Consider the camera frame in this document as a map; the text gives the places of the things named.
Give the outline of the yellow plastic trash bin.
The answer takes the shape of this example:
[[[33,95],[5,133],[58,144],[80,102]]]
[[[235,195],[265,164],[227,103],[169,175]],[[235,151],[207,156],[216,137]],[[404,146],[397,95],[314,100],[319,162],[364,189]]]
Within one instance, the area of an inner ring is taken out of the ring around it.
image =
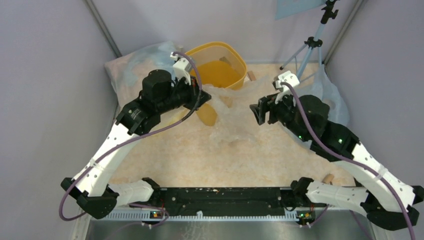
[[[186,54],[194,60],[203,85],[230,90],[243,87],[247,65],[227,43],[208,42],[187,51]]]

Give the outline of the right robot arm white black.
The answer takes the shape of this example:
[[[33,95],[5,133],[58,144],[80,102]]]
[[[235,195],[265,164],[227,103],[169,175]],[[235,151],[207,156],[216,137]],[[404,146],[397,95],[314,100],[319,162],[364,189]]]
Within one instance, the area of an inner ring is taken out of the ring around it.
[[[415,204],[424,200],[424,189],[403,183],[379,163],[346,126],[328,119],[330,107],[314,95],[295,100],[291,94],[262,97],[250,105],[259,125],[281,123],[310,150],[343,168],[358,182],[341,187],[302,177],[291,184],[299,206],[323,203],[366,217],[389,231],[415,226],[420,213]]]

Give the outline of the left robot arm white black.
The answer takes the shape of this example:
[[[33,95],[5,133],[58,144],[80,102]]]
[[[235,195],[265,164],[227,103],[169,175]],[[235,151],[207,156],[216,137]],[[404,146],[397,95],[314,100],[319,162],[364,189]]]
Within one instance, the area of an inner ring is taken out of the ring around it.
[[[138,97],[121,109],[90,161],[75,176],[62,180],[65,195],[75,199],[82,212],[95,219],[102,219],[116,207],[132,203],[156,206],[161,194],[151,178],[111,184],[112,175],[139,140],[161,132],[158,125],[163,114],[181,107],[192,114],[210,99],[203,90],[199,73],[190,75],[183,71],[172,77],[166,70],[152,70],[142,80]]]

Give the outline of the clear plastic trash bag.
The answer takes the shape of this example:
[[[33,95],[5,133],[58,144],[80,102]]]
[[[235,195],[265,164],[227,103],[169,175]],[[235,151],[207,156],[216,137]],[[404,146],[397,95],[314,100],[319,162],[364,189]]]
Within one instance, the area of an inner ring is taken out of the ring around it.
[[[277,92],[269,76],[245,82],[237,90],[215,87],[212,84],[204,85],[203,89],[212,99],[198,110],[198,117],[209,122],[215,120],[215,123],[213,126],[199,126],[192,133],[199,144],[208,148],[240,141],[253,144],[266,138],[280,139],[280,135],[285,134],[280,123],[258,125],[250,109],[250,105],[257,104],[258,99]]]

